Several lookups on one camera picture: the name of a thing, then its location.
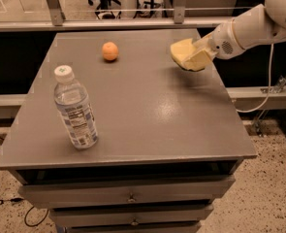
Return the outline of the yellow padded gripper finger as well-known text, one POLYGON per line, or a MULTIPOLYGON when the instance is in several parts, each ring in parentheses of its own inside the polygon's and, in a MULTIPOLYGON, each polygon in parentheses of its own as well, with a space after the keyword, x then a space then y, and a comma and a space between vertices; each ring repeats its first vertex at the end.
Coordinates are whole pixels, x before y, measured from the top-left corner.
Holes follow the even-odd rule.
POLYGON ((210 48, 213 44, 212 34, 208 33, 203 38, 197 41, 193 41, 192 44, 197 49, 198 48, 210 48))
POLYGON ((198 72, 204 70, 212 62, 214 55, 207 50, 199 50, 182 61, 182 68, 198 72))

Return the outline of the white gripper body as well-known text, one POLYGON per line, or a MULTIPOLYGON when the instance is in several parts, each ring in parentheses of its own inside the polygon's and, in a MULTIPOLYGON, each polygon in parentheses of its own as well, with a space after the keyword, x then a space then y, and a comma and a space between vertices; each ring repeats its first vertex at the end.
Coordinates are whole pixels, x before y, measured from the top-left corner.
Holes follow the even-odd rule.
POLYGON ((218 25, 211 32, 208 44, 219 59, 231 59, 245 52, 235 37, 231 20, 218 25))

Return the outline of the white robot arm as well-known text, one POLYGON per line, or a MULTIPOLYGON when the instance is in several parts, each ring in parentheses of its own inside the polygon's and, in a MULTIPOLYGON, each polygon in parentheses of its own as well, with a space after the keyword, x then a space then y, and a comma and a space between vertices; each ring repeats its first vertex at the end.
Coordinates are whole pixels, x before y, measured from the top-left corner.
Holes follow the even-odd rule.
POLYGON ((181 67, 200 71, 214 58, 231 59, 254 47, 285 41, 286 0, 265 0, 193 42, 191 51, 181 60, 181 67))

